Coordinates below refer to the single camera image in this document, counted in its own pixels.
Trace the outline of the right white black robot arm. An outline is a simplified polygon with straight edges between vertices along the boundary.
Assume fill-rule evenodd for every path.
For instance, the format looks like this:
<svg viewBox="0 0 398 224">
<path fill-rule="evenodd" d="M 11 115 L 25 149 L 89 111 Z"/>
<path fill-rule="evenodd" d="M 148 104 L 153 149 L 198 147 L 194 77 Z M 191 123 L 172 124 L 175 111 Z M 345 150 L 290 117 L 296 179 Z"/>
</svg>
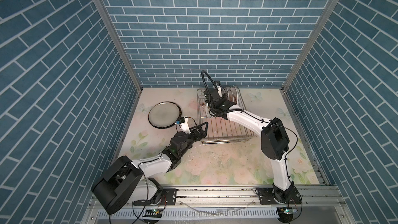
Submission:
<svg viewBox="0 0 398 224">
<path fill-rule="evenodd" d="M 236 122 L 261 138 L 261 151 L 271 160 L 274 199 L 278 203 L 290 201 L 295 185 L 287 164 L 290 140 L 282 121 L 278 118 L 263 118 L 244 110 L 230 101 L 228 92 L 221 87 L 208 88 L 204 95 L 212 115 Z"/>
</svg>

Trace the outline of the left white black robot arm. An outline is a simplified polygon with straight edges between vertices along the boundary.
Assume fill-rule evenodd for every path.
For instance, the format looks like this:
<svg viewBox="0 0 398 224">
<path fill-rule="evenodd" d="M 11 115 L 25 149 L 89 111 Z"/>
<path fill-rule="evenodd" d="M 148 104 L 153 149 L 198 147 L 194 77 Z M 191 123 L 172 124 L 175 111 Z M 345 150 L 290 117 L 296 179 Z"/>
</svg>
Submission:
<svg viewBox="0 0 398 224">
<path fill-rule="evenodd" d="M 112 215 L 133 201 L 150 201 L 161 190 L 161 186 L 149 178 L 159 173 L 172 171 L 182 161 L 182 157 L 195 142 L 207 137 L 208 122 L 189 129 L 189 133 L 179 131 L 170 144 L 157 156 L 131 160 L 127 156 L 119 157 L 93 183 L 91 191 L 105 209 Z"/>
</svg>

